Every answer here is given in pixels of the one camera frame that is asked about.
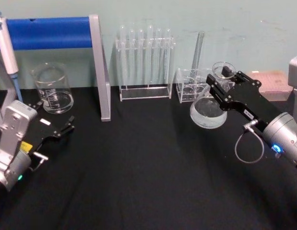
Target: small glass beaker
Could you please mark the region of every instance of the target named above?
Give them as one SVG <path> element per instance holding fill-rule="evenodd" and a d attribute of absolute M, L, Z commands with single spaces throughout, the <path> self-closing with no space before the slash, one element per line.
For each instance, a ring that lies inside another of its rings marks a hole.
<path fill-rule="evenodd" d="M 65 65 L 43 63 L 31 71 L 44 109 L 51 114 L 62 114 L 71 109 L 73 97 L 68 84 Z"/>
<path fill-rule="evenodd" d="M 213 65 L 212 70 L 206 70 L 205 76 L 200 76 L 201 81 L 207 79 L 207 75 L 212 73 L 215 80 L 222 86 L 225 91 L 228 91 L 231 87 L 230 81 L 226 78 L 219 77 L 222 74 L 222 69 L 224 65 L 230 65 L 226 62 L 217 62 Z M 231 65 L 230 69 L 235 72 L 235 68 Z M 227 119 L 227 112 L 220 109 L 219 103 L 216 99 L 209 93 L 210 86 L 205 85 L 204 89 L 198 94 L 195 101 L 192 103 L 190 108 L 190 116 L 194 123 L 198 126 L 213 129 L 218 128 Z"/>

